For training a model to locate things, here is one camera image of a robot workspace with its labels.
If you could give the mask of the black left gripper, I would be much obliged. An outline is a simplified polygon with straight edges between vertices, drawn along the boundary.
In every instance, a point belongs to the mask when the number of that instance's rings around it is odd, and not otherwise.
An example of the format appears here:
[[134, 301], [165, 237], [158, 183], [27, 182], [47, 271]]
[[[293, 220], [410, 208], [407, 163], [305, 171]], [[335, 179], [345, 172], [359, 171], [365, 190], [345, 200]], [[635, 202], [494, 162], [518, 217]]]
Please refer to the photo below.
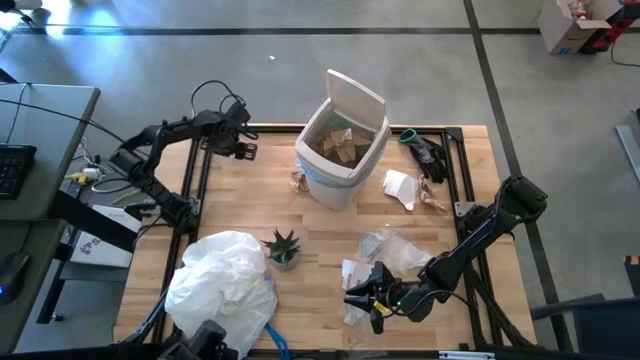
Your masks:
[[234, 153], [236, 159], [254, 160], [258, 145], [240, 141], [240, 133], [244, 130], [250, 115], [246, 106], [234, 102], [225, 112], [203, 110], [199, 119], [204, 123], [201, 148], [213, 153]]

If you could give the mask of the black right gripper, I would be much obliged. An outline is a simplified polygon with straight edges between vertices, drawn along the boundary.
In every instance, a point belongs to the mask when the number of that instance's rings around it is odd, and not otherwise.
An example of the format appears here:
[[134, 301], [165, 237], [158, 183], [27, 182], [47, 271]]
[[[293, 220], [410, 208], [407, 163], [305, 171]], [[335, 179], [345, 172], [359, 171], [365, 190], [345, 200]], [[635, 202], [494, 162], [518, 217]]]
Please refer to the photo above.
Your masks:
[[[390, 315], [407, 317], [412, 322], [423, 321], [432, 311], [435, 288], [428, 283], [395, 282], [390, 270], [383, 262], [376, 261], [369, 276], [361, 283], [345, 291], [346, 295], [373, 295], [378, 290], [389, 289], [384, 302]], [[375, 334], [384, 332], [386, 308], [372, 298], [345, 298], [344, 303], [369, 314], [370, 324]]]

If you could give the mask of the clear plastic bag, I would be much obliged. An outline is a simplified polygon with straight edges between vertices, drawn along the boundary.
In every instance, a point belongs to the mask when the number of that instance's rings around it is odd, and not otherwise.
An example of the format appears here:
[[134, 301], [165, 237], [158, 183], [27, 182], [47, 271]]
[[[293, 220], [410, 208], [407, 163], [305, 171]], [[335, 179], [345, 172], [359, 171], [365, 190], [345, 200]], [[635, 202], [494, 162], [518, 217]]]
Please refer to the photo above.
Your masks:
[[[372, 298], [374, 301], [377, 301], [379, 304], [381, 304], [386, 308], [387, 312], [384, 315], [386, 316], [390, 314], [390, 310], [388, 309], [388, 306], [384, 302], [384, 295], [386, 291], [389, 289], [389, 287], [387, 287], [384, 290], [378, 290], [373, 295], [346, 295], [345, 294], [346, 290], [343, 289], [344, 299], [345, 298]], [[348, 325], [355, 325], [356, 323], [360, 322], [365, 316], [369, 316], [369, 314], [367, 312], [364, 312], [363, 310], [360, 310], [348, 304], [345, 304], [345, 305], [346, 305], [347, 314], [345, 315], [344, 322]]]

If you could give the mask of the white printed paper slip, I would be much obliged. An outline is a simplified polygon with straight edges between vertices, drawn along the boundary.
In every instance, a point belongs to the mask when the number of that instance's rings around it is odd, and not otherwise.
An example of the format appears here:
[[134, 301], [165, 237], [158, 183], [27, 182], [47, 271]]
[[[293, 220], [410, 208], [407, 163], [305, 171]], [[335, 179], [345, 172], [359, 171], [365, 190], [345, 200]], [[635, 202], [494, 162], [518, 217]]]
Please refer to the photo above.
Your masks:
[[342, 261], [342, 288], [347, 290], [363, 283], [371, 274], [373, 266], [345, 259]]

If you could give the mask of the white swing bin lid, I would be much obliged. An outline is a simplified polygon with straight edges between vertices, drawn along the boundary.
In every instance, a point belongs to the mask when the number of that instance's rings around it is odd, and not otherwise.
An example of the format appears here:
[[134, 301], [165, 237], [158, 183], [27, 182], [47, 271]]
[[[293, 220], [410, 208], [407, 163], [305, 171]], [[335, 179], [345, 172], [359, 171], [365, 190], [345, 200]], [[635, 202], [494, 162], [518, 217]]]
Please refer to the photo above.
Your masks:
[[[327, 70], [326, 79], [328, 98], [296, 140], [296, 164], [309, 180], [349, 187], [364, 181], [384, 153], [391, 133], [385, 100], [335, 70]], [[356, 158], [344, 163], [335, 153], [323, 154], [324, 139], [333, 130], [349, 130], [353, 139], [368, 143], [356, 145]]]

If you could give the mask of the large white plastic bag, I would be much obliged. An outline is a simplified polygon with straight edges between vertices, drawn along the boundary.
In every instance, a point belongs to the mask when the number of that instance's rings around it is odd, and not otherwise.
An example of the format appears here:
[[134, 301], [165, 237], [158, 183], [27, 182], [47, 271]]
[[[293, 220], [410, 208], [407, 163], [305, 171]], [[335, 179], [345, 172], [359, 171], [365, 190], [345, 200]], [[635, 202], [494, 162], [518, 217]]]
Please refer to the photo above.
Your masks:
[[171, 279], [165, 311], [189, 339], [204, 321], [215, 321], [226, 330], [228, 346], [246, 357], [277, 305], [258, 240], [245, 232], [215, 233], [189, 245], [182, 262]]

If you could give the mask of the crumpled clear plastic wrap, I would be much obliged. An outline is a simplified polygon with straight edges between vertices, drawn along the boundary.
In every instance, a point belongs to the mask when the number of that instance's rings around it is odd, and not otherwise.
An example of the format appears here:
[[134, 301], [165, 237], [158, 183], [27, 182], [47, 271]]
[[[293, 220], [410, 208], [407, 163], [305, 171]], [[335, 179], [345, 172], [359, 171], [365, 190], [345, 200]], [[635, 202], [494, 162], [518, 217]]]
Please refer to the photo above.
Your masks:
[[412, 243], [407, 234], [390, 228], [361, 233], [358, 256], [370, 265], [382, 262], [392, 272], [401, 274], [422, 268], [432, 258]]

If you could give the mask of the succulent in patterned grey pot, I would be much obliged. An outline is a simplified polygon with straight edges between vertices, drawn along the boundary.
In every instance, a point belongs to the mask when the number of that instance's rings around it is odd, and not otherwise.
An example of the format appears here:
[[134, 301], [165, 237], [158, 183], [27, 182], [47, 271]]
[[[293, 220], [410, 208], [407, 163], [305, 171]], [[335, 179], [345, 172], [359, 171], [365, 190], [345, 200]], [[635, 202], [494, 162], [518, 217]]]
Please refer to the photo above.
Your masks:
[[278, 229], [273, 231], [273, 241], [263, 241], [268, 249], [268, 260], [278, 271], [289, 271], [295, 268], [301, 259], [301, 247], [299, 237], [291, 230], [286, 236]]

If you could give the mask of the white folded paper sheet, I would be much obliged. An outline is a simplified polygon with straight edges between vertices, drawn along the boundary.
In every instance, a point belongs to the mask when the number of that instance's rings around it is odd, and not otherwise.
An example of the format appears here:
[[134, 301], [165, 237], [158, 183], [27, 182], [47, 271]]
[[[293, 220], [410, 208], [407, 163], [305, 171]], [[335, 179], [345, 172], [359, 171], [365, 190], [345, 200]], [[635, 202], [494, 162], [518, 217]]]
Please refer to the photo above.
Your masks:
[[418, 181], [405, 173], [389, 169], [383, 182], [384, 194], [397, 199], [407, 211], [413, 211], [419, 190]]

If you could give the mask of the small crumpled brown paper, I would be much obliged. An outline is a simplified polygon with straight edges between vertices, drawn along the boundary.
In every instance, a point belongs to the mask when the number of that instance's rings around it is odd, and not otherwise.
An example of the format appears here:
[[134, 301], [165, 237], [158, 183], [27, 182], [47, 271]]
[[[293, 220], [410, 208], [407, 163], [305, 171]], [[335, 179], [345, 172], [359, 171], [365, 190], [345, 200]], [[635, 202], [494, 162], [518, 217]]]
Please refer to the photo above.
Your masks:
[[446, 207], [436, 199], [434, 192], [429, 188], [428, 180], [424, 175], [420, 176], [419, 185], [420, 185], [420, 192], [419, 192], [420, 200], [424, 204], [436, 209], [437, 211], [446, 213], [447, 212]]

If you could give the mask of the black glove with green cuff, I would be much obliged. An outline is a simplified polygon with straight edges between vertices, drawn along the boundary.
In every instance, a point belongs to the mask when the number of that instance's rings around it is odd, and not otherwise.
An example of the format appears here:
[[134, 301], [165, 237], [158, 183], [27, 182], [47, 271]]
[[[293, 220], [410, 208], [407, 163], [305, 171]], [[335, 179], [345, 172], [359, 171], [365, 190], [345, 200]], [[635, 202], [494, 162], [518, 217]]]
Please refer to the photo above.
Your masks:
[[441, 145], [420, 136], [413, 128], [404, 130], [399, 136], [399, 142], [409, 147], [425, 178], [434, 183], [444, 182], [448, 172], [443, 162], [445, 152]]

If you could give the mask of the yellow plug adapter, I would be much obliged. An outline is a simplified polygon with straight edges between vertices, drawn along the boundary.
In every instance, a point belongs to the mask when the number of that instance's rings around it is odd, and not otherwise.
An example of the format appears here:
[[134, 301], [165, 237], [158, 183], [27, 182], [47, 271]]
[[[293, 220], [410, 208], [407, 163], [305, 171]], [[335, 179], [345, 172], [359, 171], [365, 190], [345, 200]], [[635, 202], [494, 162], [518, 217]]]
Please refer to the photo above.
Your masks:
[[79, 172], [67, 174], [65, 180], [74, 181], [82, 186], [98, 181], [103, 176], [101, 169], [96, 167], [86, 167]]

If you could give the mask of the black equipment piece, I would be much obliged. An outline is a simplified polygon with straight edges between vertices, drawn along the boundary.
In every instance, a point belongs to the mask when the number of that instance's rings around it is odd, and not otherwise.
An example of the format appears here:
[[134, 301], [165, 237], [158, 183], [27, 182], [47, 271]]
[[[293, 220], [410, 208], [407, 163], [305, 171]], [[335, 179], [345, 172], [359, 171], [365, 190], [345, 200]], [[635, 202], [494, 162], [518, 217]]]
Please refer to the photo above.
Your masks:
[[157, 360], [238, 360], [238, 351], [224, 341], [226, 335], [218, 323], [206, 320], [188, 343], [175, 343]]

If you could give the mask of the white printed box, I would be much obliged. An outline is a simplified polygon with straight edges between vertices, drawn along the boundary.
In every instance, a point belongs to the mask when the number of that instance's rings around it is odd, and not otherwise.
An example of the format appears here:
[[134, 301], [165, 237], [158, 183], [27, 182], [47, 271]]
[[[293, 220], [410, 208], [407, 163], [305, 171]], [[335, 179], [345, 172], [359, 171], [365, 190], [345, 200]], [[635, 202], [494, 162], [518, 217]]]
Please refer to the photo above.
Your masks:
[[[123, 208], [103, 205], [93, 205], [92, 208], [135, 233], [139, 231], [142, 225], [140, 220], [127, 214]], [[131, 252], [117, 248], [89, 233], [81, 231], [70, 261], [88, 265], [128, 268], [132, 257], [133, 254]]]

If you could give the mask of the grey desk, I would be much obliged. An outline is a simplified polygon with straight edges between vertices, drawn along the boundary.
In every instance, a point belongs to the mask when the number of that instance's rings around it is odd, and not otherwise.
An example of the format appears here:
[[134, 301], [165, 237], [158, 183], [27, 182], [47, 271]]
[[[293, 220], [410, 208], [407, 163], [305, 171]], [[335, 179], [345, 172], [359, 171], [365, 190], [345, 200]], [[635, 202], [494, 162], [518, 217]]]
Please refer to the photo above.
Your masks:
[[37, 148], [18, 197], [0, 200], [0, 260], [30, 255], [20, 294], [0, 305], [0, 354], [14, 350], [66, 227], [47, 214], [99, 95], [89, 86], [0, 85], [0, 144]]

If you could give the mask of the black keyboard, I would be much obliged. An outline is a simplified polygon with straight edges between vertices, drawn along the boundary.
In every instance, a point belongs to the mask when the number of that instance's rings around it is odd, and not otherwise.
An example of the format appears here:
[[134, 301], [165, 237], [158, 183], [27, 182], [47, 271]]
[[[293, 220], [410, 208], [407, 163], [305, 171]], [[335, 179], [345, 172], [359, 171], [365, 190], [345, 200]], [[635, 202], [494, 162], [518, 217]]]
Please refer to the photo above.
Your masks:
[[37, 148], [0, 144], [0, 200], [15, 200], [33, 165]]

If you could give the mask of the dark office chair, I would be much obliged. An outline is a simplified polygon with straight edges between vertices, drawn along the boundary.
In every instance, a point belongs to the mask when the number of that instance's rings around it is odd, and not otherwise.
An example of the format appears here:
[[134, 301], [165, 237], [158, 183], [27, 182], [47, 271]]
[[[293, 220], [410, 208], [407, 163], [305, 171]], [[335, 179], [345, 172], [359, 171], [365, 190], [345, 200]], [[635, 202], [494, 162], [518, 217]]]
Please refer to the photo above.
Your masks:
[[533, 320], [571, 313], [580, 353], [640, 360], [640, 297], [595, 294], [530, 310]]

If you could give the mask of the black computer mouse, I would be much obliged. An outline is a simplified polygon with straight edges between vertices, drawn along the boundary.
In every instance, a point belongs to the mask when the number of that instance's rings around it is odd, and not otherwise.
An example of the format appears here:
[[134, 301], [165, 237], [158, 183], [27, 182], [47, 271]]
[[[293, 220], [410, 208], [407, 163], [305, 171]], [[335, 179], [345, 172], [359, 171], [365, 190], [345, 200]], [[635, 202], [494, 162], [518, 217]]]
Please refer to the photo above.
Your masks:
[[0, 260], [0, 305], [14, 301], [21, 292], [30, 255], [14, 252]]

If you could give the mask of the grey metal bar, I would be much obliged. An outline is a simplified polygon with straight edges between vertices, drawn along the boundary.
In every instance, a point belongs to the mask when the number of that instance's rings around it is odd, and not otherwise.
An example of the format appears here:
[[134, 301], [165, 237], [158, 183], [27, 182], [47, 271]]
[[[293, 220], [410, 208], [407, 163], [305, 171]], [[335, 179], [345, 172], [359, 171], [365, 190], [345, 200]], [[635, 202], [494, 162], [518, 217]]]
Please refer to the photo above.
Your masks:
[[633, 169], [633, 172], [640, 182], [640, 144], [634, 137], [630, 126], [617, 125], [615, 129], [630, 162], [630, 165]]

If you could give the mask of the open cardboard box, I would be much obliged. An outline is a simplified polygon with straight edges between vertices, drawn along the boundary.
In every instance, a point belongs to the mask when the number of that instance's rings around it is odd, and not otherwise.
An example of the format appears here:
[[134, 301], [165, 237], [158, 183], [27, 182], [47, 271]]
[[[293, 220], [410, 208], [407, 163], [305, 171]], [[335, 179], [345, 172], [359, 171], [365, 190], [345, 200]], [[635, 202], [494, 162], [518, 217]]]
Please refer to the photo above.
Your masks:
[[607, 20], [623, 8], [624, 0], [544, 0], [537, 24], [551, 55], [578, 53]]

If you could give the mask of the red box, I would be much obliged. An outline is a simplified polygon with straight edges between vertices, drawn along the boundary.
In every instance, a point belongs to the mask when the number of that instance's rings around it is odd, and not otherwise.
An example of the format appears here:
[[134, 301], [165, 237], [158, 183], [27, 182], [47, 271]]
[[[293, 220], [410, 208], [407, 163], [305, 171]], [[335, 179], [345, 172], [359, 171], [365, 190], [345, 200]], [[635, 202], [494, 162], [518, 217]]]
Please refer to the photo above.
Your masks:
[[597, 30], [579, 49], [579, 53], [591, 55], [606, 52], [637, 19], [640, 19], [640, 0], [622, 0], [621, 8], [606, 19], [610, 28]]

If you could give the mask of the black aluminium table frame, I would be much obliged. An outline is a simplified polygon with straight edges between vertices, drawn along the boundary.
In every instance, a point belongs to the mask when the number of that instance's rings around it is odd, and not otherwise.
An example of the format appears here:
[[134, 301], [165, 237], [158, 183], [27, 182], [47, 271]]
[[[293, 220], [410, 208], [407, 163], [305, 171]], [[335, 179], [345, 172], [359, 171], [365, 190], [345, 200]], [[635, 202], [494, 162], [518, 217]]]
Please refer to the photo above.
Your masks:
[[271, 273], [277, 295], [271, 325], [292, 350], [427, 351], [452, 350], [479, 340], [507, 342], [505, 334], [495, 332], [496, 323], [486, 310], [472, 314], [462, 303], [464, 285], [419, 323], [392, 317], [377, 335], [367, 320], [352, 326], [345, 322], [341, 268], [344, 260], [356, 257], [361, 233], [388, 227], [436, 255], [456, 242], [453, 202], [492, 200], [500, 181], [484, 126], [427, 129], [431, 139], [448, 140], [455, 180], [434, 187], [442, 210], [419, 204], [412, 211], [382, 188], [388, 170], [418, 173], [409, 151], [396, 140], [387, 144], [353, 202], [339, 212], [290, 186], [300, 126], [270, 124], [261, 126], [258, 133], [259, 149], [252, 161], [216, 157], [196, 163], [197, 170], [209, 173], [203, 185], [200, 234], [235, 230], [266, 241], [281, 232], [300, 240], [300, 262], [289, 271]]

